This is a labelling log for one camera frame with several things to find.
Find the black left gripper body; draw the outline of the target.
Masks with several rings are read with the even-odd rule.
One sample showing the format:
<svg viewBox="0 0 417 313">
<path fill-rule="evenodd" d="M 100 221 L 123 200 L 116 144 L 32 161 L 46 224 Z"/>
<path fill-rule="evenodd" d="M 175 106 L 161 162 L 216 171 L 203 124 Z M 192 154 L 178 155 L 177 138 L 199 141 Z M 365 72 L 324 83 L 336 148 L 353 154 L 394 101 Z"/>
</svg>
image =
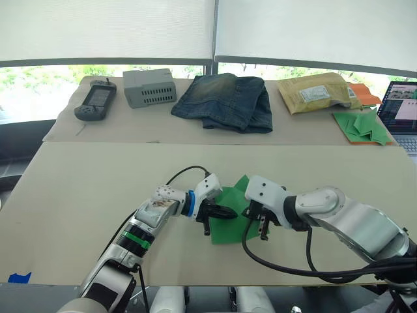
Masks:
<svg viewBox="0 0 417 313">
<path fill-rule="evenodd" d="M 211 201 L 202 201 L 199 205 L 199 210 L 196 215 L 195 221 L 202 223 L 204 225 L 208 225 L 209 223 L 209 213 L 211 210 Z"/>
</svg>

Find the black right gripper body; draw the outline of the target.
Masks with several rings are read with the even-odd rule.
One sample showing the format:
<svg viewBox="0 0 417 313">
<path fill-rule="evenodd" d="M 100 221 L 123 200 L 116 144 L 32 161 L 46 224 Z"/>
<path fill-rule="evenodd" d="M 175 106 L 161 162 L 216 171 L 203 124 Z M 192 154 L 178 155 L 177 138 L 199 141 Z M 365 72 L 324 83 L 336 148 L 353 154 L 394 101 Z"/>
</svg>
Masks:
<svg viewBox="0 0 417 313">
<path fill-rule="evenodd" d="M 242 216 L 258 222 L 258 228 L 267 228 L 270 223 L 277 226 L 278 218 L 261 203 L 251 200 L 249 206 L 242 211 Z"/>
</svg>

